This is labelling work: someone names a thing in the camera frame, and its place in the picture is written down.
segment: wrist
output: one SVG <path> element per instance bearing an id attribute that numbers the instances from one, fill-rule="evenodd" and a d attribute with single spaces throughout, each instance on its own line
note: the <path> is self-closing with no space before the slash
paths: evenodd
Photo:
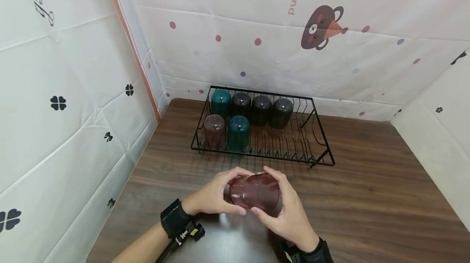
<path id="1" fill-rule="evenodd" d="M 194 216 L 199 213 L 197 202 L 193 196 L 189 196 L 188 198 L 181 201 L 181 206 L 183 207 L 183 211 L 185 211 L 185 213 L 188 215 Z"/>
<path id="2" fill-rule="evenodd" d="M 305 253 L 313 252 L 320 242 L 318 235 L 310 229 L 305 235 L 303 235 L 298 242 L 294 242 L 297 248 L 304 251 Z"/>

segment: white backdrop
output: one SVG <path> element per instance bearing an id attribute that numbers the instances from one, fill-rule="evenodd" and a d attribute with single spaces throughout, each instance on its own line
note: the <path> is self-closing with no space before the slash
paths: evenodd
<path id="1" fill-rule="evenodd" d="M 392 123 L 470 231 L 470 58 L 458 59 Z"/>
<path id="2" fill-rule="evenodd" d="M 470 47 L 468 0 L 135 4 L 170 99 L 204 99 L 220 84 L 313 96 L 320 114 L 386 121 Z"/>
<path id="3" fill-rule="evenodd" d="M 112 0 L 0 12 L 0 262 L 84 262 L 160 118 L 155 60 Z"/>

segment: black wire dish rack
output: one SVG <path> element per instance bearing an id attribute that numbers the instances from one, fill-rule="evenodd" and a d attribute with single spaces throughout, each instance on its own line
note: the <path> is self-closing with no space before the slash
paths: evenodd
<path id="1" fill-rule="evenodd" d="M 284 97 L 294 104 L 294 111 L 287 127 L 283 130 L 273 129 L 269 124 L 264 127 L 251 126 L 250 139 L 245 149 L 234 151 L 224 146 L 211 147 L 205 140 L 204 120 L 211 115 L 211 96 L 216 90 L 226 90 L 233 96 L 235 93 L 247 93 L 253 100 L 258 95 L 267 96 L 274 103 Z M 205 100 L 204 108 L 194 133 L 191 149 L 199 152 L 224 152 L 278 160 L 296 161 L 309 164 L 334 166 L 335 159 L 326 140 L 318 113 L 311 97 L 300 97 L 277 93 L 266 93 L 252 90 L 233 89 L 211 86 Z"/>

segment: cartoon bear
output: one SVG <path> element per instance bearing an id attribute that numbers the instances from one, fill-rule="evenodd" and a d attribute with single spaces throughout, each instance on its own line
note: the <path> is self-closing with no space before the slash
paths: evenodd
<path id="1" fill-rule="evenodd" d="M 328 5 L 318 7 L 305 26 L 300 43 L 302 48 L 322 50 L 328 44 L 329 38 L 339 33 L 345 34 L 348 28 L 341 28 L 338 24 L 343 12 L 342 6 L 335 9 Z"/>

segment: table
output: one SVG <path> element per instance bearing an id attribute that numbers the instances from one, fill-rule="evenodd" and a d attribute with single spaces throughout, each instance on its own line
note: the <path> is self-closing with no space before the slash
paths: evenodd
<path id="1" fill-rule="evenodd" d="M 389 123 L 321 117 L 335 167 L 190 149 L 204 103 L 174 99 L 102 229 L 87 263 L 110 262 L 215 174 L 268 165 L 284 172 L 335 263 L 468 263 L 470 234 Z M 206 235 L 168 263 L 285 262 L 276 237 L 248 214 L 201 215 Z"/>

